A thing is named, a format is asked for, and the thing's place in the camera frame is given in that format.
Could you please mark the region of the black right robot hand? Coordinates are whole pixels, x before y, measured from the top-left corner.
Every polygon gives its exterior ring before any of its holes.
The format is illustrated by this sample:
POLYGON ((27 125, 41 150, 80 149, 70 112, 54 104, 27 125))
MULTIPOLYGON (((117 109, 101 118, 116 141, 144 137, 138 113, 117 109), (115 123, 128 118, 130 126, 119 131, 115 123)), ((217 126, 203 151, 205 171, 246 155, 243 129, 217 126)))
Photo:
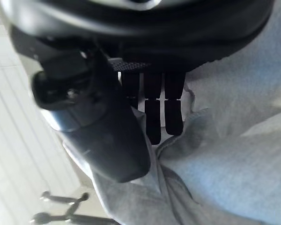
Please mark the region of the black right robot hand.
POLYGON ((83 170, 145 176, 145 136, 183 130, 185 74, 228 57, 266 26, 272 0, 2 0, 15 50, 37 61, 31 94, 83 170))

